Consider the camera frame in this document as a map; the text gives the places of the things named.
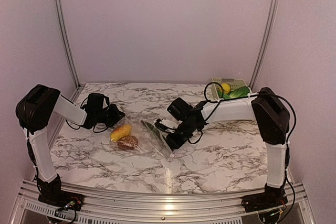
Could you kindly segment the fake green cucumber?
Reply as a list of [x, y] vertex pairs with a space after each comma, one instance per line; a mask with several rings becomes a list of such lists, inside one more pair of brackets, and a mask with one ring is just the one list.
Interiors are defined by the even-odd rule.
[[141, 123], [146, 127], [146, 129], [155, 136], [158, 140], [165, 140], [164, 136], [161, 134], [161, 131], [159, 131], [153, 124], [141, 120]]

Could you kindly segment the clear zip top bag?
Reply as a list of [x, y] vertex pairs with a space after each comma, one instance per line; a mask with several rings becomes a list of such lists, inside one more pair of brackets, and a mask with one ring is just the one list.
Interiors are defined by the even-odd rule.
[[140, 119], [125, 117], [116, 124], [113, 130], [125, 124], [129, 124], [132, 126], [132, 132], [130, 135], [138, 139], [138, 146], [134, 150], [121, 150], [118, 148], [117, 142], [113, 142], [110, 140], [114, 150], [123, 154], [149, 156], [157, 159], [165, 158], [169, 161], [172, 160], [172, 158], [174, 157], [173, 151], [170, 150], [167, 144], [164, 143], [164, 140], [158, 140], [155, 136], [153, 136], [141, 123]]

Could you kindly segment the fake bok choy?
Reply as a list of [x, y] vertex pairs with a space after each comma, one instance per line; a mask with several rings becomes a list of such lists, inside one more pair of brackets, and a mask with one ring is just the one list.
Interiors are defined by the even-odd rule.
[[230, 100], [248, 96], [248, 94], [250, 93], [250, 88], [247, 86], [243, 86], [231, 91], [230, 94], [222, 93], [221, 89], [219, 89], [217, 90], [217, 93], [219, 98], [222, 98], [224, 100]]

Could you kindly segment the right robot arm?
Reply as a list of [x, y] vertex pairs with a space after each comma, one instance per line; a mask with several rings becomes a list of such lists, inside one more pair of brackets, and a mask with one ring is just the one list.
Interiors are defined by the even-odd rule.
[[175, 128], [164, 126], [166, 144], [177, 150], [189, 142], [195, 131], [219, 121], [255, 121], [267, 148], [267, 180], [264, 192], [246, 195], [242, 206], [246, 212], [278, 207], [288, 202], [284, 186], [288, 182], [287, 167], [290, 160], [289, 137], [295, 126], [290, 117], [295, 116], [291, 104], [273, 93], [269, 87], [241, 98], [200, 101], [192, 106], [181, 98], [175, 99], [168, 112], [179, 121]]

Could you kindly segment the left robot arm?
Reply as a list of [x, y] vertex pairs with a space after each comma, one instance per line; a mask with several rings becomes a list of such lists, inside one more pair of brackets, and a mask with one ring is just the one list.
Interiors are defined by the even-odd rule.
[[62, 183], [51, 159], [47, 126], [53, 114], [79, 128], [94, 129], [98, 124], [112, 128], [125, 113], [101, 93], [91, 93], [81, 106], [61, 95], [57, 89], [38, 84], [16, 106], [16, 116], [23, 128], [30, 160], [36, 170], [40, 202], [59, 207], [61, 211], [80, 211], [84, 196], [62, 190]]

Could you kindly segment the fake yellow pepper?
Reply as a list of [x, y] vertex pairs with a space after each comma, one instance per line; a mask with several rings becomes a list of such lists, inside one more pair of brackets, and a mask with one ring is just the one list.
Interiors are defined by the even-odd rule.
[[231, 92], [231, 86], [228, 83], [222, 83], [221, 87], [225, 94], [229, 94]]

